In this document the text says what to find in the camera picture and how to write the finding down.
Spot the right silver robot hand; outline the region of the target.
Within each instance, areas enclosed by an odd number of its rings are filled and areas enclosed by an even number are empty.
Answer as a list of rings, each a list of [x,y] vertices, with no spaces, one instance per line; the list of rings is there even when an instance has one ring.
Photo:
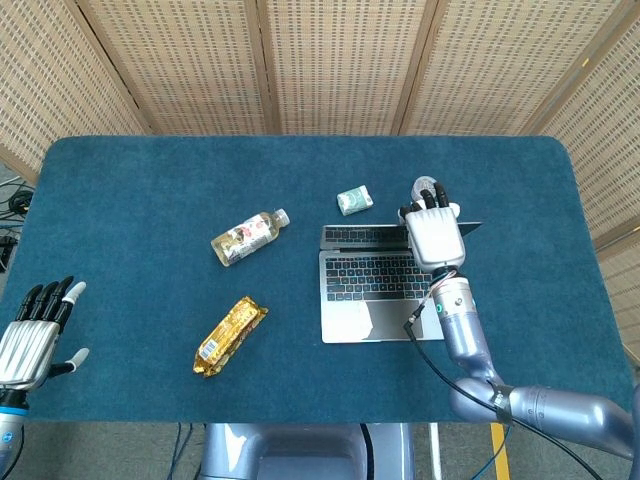
[[[444,186],[435,181],[420,191],[420,199],[398,209],[398,219],[408,231],[414,259],[420,269],[459,269],[466,251],[458,226],[460,206],[451,204]]]

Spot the woven bamboo folding screen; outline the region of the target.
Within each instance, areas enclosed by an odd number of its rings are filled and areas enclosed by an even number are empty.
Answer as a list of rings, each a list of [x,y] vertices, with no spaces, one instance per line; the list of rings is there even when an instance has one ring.
[[[554,137],[640,365],[640,0],[0,0],[0,168],[80,134]]]

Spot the yellow floor tape strip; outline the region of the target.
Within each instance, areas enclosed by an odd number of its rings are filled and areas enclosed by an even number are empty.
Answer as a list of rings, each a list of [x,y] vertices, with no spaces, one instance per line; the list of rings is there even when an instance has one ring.
[[[507,443],[511,436],[511,428],[498,423],[491,423],[490,433],[494,456],[492,467],[495,480],[511,480],[507,454]]]

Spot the gold foil snack package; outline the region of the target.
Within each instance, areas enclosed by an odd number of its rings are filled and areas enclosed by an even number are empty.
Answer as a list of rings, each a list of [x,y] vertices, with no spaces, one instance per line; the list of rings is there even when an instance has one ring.
[[[241,298],[196,349],[192,371],[205,378],[219,374],[268,312],[251,297]]]

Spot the white table leg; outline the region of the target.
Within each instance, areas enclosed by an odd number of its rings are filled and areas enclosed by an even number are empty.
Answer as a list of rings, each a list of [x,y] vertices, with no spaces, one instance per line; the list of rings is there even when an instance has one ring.
[[[440,452],[440,437],[438,424],[430,422],[429,429],[429,448],[431,458],[432,480],[442,480],[442,465]]]

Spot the clear bottle with yellow drink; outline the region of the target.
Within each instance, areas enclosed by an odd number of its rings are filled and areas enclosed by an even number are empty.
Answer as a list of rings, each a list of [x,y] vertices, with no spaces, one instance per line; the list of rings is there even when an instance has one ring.
[[[258,213],[211,241],[223,266],[229,267],[274,241],[290,219],[284,209]]]

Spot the green white tissue pack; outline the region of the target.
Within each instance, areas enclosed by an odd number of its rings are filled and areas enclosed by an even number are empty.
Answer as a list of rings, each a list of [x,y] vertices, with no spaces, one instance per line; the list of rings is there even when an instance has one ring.
[[[371,208],[374,201],[365,185],[339,193],[337,205],[343,216],[349,216]]]

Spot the grey robot torso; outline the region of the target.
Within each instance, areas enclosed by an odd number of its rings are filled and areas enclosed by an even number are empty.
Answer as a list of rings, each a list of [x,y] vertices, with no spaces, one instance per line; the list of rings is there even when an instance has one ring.
[[[212,423],[197,480],[415,480],[407,423]]]

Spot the round silver can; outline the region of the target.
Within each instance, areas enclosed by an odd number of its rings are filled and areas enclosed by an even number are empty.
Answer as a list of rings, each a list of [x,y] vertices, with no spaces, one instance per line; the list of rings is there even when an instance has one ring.
[[[420,201],[423,199],[422,191],[427,190],[434,198],[437,198],[435,184],[437,180],[431,176],[418,177],[412,186],[411,198],[413,201]]]

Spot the blue table cloth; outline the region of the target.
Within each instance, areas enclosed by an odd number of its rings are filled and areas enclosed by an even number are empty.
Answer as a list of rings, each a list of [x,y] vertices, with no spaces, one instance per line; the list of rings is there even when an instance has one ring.
[[[551,137],[87,136],[54,143],[0,300],[0,329],[35,285],[87,285],[56,357],[90,350],[28,397],[34,421],[449,421],[445,383],[407,341],[321,339],[319,242],[336,196],[365,185],[357,223],[392,223],[423,175],[479,228],[468,278],[494,364],[628,407],[629,365],[570,159]],[[211,241],[284,209],[278,237],[225,267]],[[243,297],[267,307],[222,371],[192,371]]]

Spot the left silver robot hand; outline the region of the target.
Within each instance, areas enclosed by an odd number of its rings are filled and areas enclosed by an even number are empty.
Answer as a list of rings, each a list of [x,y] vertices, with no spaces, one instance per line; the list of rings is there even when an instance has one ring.
[[[0,390],[29,392],[47,379],[75,372],[90,350],[79,349],[70,359],[54,363],[61,334],[86,283],[72,276],[25,295],[18,312],[0,338]]]

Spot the grey laptop with black keyboard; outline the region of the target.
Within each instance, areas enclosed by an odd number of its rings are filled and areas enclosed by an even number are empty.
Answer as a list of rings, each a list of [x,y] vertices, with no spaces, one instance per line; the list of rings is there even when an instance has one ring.
[[[479,226],[458,224],[461,234]],[[444,338],[433,299],[435,274],[420,269],[404,225],[326,225],[319,252],[321,335],[327,344],[407,341],[404,323],[420,341]]]

